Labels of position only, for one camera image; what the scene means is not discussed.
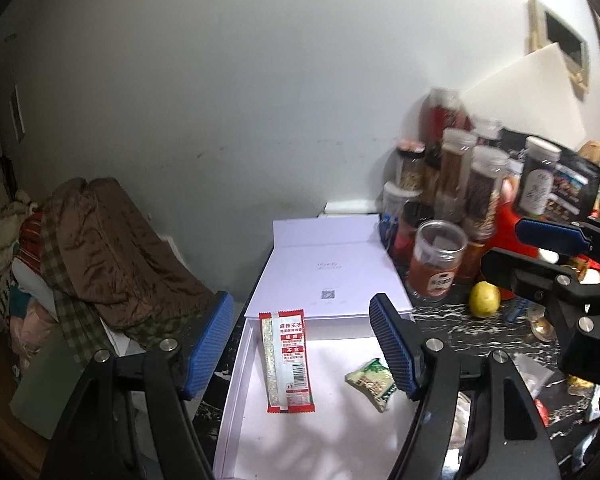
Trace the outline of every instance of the open white box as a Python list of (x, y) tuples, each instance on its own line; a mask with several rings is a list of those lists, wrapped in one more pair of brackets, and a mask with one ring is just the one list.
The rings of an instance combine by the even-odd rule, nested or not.
[[(382, 357), (368, 320), (374, 294), (385, 292), (401, 315), (410, 316), (411, 304), (380, 244), (378, 216), (275, 222), (274, 245), (246, 312), (214, 475), (384, 480), (415, 404), (398, 391), (379, 413), (344, 381), (345, 374)], [(321, 299), (324, 290), (334, 295)], [(306, 319), (315, 413), (267, 413), (258, 314), (298, 308)]]

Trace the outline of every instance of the yellow lemon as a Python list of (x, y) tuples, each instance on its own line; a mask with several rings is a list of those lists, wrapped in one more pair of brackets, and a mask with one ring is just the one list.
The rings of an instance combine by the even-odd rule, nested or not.
[(491, 283), (480, 282), (474, 285), (469, 295), (469, 309), (475, 317), (489, 317), (500, 306), (500, 289)]

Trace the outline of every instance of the green snack packet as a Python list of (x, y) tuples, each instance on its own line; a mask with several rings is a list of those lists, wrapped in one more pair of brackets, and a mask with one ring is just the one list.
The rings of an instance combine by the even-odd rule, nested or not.
[(389, 397), (397, 390), (389, 368), (382, 366), (379, 358), (345, 375), (344, 380), (369, 397), (379, 412), (386, 410)]

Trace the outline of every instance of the red packet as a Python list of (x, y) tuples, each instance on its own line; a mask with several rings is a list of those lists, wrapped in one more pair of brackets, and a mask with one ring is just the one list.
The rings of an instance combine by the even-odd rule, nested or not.
[(304, 337), (304, 311), (260, 313), (269, 413), (314, 412)]

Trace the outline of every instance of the white cardboard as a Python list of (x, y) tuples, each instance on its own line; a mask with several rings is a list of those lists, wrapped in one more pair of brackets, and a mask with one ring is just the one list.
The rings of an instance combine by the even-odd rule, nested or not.
[[(334, 290), (333, 300), (322, 300)], [(382, 358), (368, 319), (385, 292), (411, 303), (378, 234), (378, 216), (274, 222), (274, 250), (246, 311), (218, 434), (214, 476), (240, 480), (384, 480), (415, 404), (403, 392), (379, 413), (344, 376)], [(267, 413), (261, 312), (302, 308), (315, 413)]]
[(378, 215), (276, 221), (273, 231), (274, 249), (246, 317), (298, 308), (307, 319), (364, 317), (378, 292), (401, 314), (411, 311), (380, 243)]
[(469, 113), (511, 130), (536, 134), (572, 150), (586, 130), (557, 43), (522, 57), (462, 94)]
[[(372, 334), (368, 319), (367, 335)], [(314, 339), (307, 358), (315, 413), (267, 413), (259, 322), (247, 319), (218, 435), (214, 476), (240, 480), (384, 480), (416, 403), (395, 392), (379, 413), (344, 375), (382, 357), (375, 337)]]

